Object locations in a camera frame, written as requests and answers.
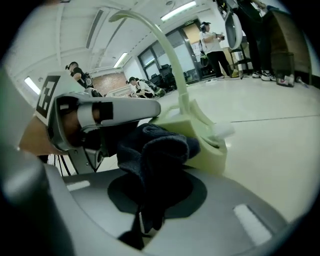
robotic arm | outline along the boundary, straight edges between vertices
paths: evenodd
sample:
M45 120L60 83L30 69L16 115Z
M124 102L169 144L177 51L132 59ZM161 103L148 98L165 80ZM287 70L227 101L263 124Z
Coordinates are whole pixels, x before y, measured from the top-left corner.
M139 120L161 112L155 100L93 95L91 88L84 90L67 73L50 73L36 107L36 115L47 126L51 143L68 152L78 174L96 172L103 158L117 153L118 141L133 131ZM99 110L99 123L94 120L93 109ZM63 113L74 110L81 127L78 147L69 143L62 123Z

man in white shirt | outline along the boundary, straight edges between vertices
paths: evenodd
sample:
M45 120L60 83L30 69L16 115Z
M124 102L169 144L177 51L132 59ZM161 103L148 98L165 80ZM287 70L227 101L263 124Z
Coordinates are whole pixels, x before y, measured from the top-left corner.
M202 22L200 26L200 40L202 49L215 72L217 78L224 78L225 76L221 73L220 65L223 67L225 73L230 76L228 65L229 62L226 59L225 53L223 52L220 41L224 40L225 37L221 34L216 34L210 31L210 22Z
M139 96L140 98L151 99L155 96L155 92L144 81L137 81L137 79L132 76L129 79L129 83L136 87L135 95Z

curved plastic rod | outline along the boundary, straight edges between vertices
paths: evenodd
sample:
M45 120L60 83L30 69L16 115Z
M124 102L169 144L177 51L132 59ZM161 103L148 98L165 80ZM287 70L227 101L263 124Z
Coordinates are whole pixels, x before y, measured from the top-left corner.
M109 19L109 22L115 22L124 18L133 18L135 20L138 20L143 24L145 24L154 33L155 37L158 39L166 55L168 56L172 66L175 83L179 93L180 112L181 114L190 113L189 94L186 87L184 73L182 71L182 68L179 63L178 57L175 53L175 50L170 44L170 42L168 41L168 39L166 38L166 36L164 35L164 33L161 31L161 29L157 25L153 24L149 19L147 19L146 17L142 16L139 13L136 13L130 10L118 11L117 13L111 16L111 18Z

white ceiling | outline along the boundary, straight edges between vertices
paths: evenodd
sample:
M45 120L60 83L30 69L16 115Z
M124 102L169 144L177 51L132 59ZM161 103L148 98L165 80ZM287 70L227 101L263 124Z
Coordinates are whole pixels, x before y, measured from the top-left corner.
M18 86L30 76L41 87L39 78L45 77L48 72L64 70L72 61L78 62L85 72L91 72L94 76L101 70L112 72L122 53L129 54L120 67L156 40L145 25L134 19L127 19L121 26L121 20L109 22L114 13L119 10L135 11L168 33L194 19L196 13L208 9L206 3L211 0L196 0L197 6L162 22L163 15L191 0L173 0L171 5L166 5L168 1L71 0L70 3L41 6L21 26L4 65ZM108 16L93 49L87 49L88 34L101 8L108 12Z

